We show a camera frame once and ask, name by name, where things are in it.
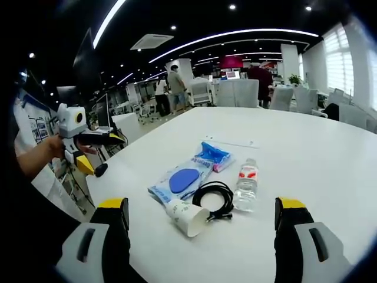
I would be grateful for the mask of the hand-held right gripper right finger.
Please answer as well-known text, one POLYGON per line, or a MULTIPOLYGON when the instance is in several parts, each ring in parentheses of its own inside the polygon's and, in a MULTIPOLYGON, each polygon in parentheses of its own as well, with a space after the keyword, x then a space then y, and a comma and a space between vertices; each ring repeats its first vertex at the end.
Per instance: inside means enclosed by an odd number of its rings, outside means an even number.
POLYGON ((300 201, 275 199, 275 282, 341 282, 353 269, 342 241, 300 201))

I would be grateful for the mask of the person's left hand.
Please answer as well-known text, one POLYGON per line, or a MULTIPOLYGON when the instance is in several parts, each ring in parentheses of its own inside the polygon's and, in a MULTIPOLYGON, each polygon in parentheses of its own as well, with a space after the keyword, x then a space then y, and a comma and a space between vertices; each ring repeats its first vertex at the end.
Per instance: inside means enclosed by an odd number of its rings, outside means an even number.
MULTIPOLYGON (((48 137, 45 141, 52 152, 52 156, 56 158, 63 159, 65 157, 64 154, 64 143, 62 138, 59 135, 48 137)), ((88 146, 82 145, 79 140, 75 142, 75 145, 78 149, 80 149, 84 153, 88 154, 97 154, 97 151, 93 148, 88 146)))

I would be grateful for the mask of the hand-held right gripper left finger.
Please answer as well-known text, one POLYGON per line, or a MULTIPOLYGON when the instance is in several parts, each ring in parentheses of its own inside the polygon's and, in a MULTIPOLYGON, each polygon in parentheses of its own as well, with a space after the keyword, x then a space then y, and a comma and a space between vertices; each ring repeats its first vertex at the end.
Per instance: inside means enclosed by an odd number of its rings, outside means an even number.
POLYGON ((65 282, 120 282, 130 260, 128 198, 96 208, 62 244, 55 270, 65 282))

